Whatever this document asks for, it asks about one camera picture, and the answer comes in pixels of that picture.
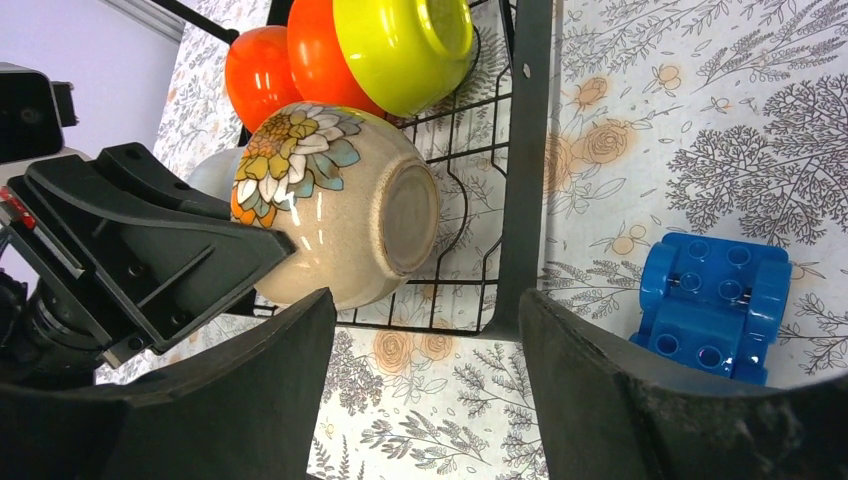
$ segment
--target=floral patterned bowl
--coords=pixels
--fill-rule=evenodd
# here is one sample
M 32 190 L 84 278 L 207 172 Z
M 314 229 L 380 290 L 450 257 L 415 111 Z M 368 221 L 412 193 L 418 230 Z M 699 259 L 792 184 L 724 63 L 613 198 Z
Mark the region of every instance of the floral patterned bowl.
M 371 114 L 294 103 L 248 143 L 230 201 L 233 221 L 286 232 L 297 252 L 256 284 L 279 305 L 329 286 L 358 308 L 403 285 L 430 255 L 439 197 L 412 143 Z

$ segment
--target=table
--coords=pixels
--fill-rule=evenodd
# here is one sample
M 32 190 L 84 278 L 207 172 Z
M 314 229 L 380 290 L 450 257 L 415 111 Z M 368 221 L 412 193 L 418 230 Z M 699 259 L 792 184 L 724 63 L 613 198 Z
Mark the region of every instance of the table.
M 539 288 L 628 336 L 639 323 L 641 265 L 665 233 L 778 245 L 794 270 L 780 341 L 767 361 L 769 385 L 845 373 L 845 5 L 556 0 Z M 269 0 L 201 0 L 197 8 L 241 30 L 264 24 Z M 474 19 L 484 49 L 479 78 L 491 80 L 506 62 L 497 8 L 477 8 Z M 238 140 L 223 89 L 225 54 L 216 40 L 187 29 L 154 149 L 183 178 Z M 492 95 L 483 80 L 461 98 Z M 507 110 L 498 112 L 498 138 L 507 134 Z M 467 115 L 455 127 L 462 148 L 490 136 L 493 121 L 491 111 Z M 437 154 L 449 129 L 431 125 L 416 144 L 425 156 Z M 473 235 L 448 261 L 449 272 L 482 268 L 503 202 L 492 163 L 464 160 L 461 174 L 479 187 Z M 457 222 L 453 190 L 442 182 L 448 234 Z M 462 328 L 473 320 L 474 287 L 409 287 L 396 314 L 423 322 L 433 295 L 440 321 Z M 380 323 L 386 313 L 377 304 L 361 318 Z M 129 381 L 258 322 L 223 315 L 167 355 L 142 355 L 100 379 Z M 547 478 L 520 345 L 338 329 L 309 471 L 364 480 Z

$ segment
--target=orange bowl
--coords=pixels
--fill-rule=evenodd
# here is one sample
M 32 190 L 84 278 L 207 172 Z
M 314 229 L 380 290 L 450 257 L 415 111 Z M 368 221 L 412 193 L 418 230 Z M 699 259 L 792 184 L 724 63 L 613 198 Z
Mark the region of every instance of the orange bowl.
M 303 100 L 292 80 L 287 35 L 278 25 L 256 28 L 239 35 L 227 53 L 227 95 L 251 132 L 277 110 Z
M 295 0 L 288 48 L 295 86 L 304 100 L 341 105 L 383 117 L 347 66 L 336 37 L 333 0 Z

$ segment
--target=blue plastic object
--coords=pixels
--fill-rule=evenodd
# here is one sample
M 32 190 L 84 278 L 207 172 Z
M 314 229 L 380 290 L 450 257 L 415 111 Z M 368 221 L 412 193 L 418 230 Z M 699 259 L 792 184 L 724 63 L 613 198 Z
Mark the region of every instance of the blue plastic object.
M 763 385 L 792 265 L 785 250 L 682 233 L 651 248 L 630 341 L 683 365 Z

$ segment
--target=white surface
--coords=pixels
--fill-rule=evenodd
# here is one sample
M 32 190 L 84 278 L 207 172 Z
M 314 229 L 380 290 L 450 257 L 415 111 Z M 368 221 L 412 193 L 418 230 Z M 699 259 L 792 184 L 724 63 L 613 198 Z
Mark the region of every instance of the white surface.
M 65 143 L 92 156 L 153 148 L 178 48 L 102 2 L 0 1 L 0 59 L 74 84 L 80 124 Z

